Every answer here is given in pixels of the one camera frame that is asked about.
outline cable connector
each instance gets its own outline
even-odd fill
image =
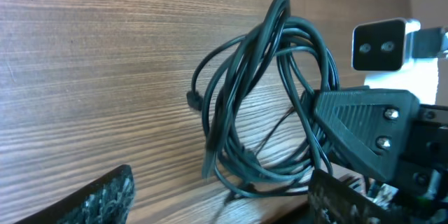
[[[190,108],[201,111],[203,101],[204,98],[202,98],[198,91],[191,90],[187,92],[187,102]]]

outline blurry black object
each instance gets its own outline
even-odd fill
[[[134,196],[131,167],[123,164],[17,224],[124,224]]]

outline wooden surface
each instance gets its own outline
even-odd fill
[[[204,136],[185,94],[209,51],[258,24],[271,0],[0,0],[0,223],[12,223],[127,163],[136,179],[128,223],[259,223],[303,197],[223,207],[227,190],[201,179]],[[409,16],[408,0],[291,0],[333,51],[344,86],[351,31]],[[222,62],[199,77],[203,92]],[[297,55],[313,85],[317,64]],[[288,108],[275,66],[237,123],[253,146]],[[263,153],[275,160],[301,141],[297,117]]]

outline coiled cable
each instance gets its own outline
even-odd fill
[[[214,56],[237,44],[239,44],[237,49],[211,77],[204,96],[201,97],[196,90],[200,71]],[[225,186],[242,197],[270,197],[306,193],[307,184],[301,183],[301,180],[312,167],[320,169],[321,160],[328,172],[333,173],[327,158],[332,147],[331,143],[312,113],[313,101],[317,94],[300,73],[293,52],[306,52],[314,56],[321,72],[320,92],[340,88],[335,61],[322,36],[308,20],[291,16],[289,0],[273,0],[263,23],[248,34],[224,43],[199,63],[192,76],[191,91],[187,94],[187,100],[192,108],[201,111],[202,114],[202,128],[206,136],[203,177],[209,177],[214,172]],[[292,107],[258,147],[249,150],[239,141],[235,118],[244,98],[256,86],[274,58]],[[225,72],[227,72],[225,82],[216,98],[214,115],[210,123],[211,97]],[[304,88],[301,98],[294,84],[293,74]],[[305,141],[279,164],[263,167],[257,155],[281,122],[293,113],[297,113],[300,118],[306,135]],[[232,184],[222,175],[218,170],[217,160],[243,181],[241,186]],[[288,185],[263,192],[247,186],[256,182],[288,182]]]

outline wooden table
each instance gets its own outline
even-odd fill
[[[409,16],[409,0],[291,0],[319,28],[342,84],[358,23]],[[204,181],[200,116],[186,104],[190,78],[216,46],[262,21],[271,0],[0,0],[0,223],[12,223],[127,163],[136,179],[128,223],[258,223],[304,197],[245,199]],[[199,77],[199,90],[223,61]],[[298,54],[315,86],[317,64]],[[248,146],[288,108],[275,66],[244,102]],[[264,153],[280,158],[303,137],[297,117]]]

